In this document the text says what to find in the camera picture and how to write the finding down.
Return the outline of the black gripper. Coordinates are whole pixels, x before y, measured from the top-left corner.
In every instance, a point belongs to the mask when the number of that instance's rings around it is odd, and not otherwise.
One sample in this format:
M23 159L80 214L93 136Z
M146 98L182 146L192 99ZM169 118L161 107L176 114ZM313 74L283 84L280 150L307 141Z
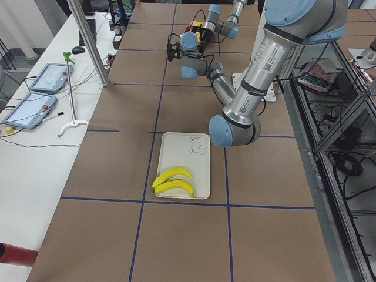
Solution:
M196 35L198 44L209 44L212 40L213 32L202 26L193 26L192 32Z
M180 51L180 41L171 44L167 44L167 59L171 62L173 59L180 59L181 58L181 51Z

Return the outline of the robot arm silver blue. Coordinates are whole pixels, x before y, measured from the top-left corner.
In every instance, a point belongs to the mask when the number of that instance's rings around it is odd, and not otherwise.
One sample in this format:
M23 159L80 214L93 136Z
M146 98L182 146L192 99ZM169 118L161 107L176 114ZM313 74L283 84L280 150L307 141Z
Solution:
M221 8L210 5L203 25L195 32L185 32L180 41L167 45L167 57L181 60L181 76L196 79L205 76L224 108L211 118L209 135L218 147L247 145L260 134L255 113L268 87L282 68L293 48L340 39L345 33L347 1L267 1L266 23L262 40L238 89L230 84L223 67L206 61L203 53L214 33L234 39L245 1L234 1L226 22L219 19Z
M217 4L211 4L208 8L207 15L200 28L200 46L204 47L212 41L214 33L223 35L225 38L234 39L239 31L238 23L240 16L247 5L247 1L235 0L227 21L221 21L221 7Z

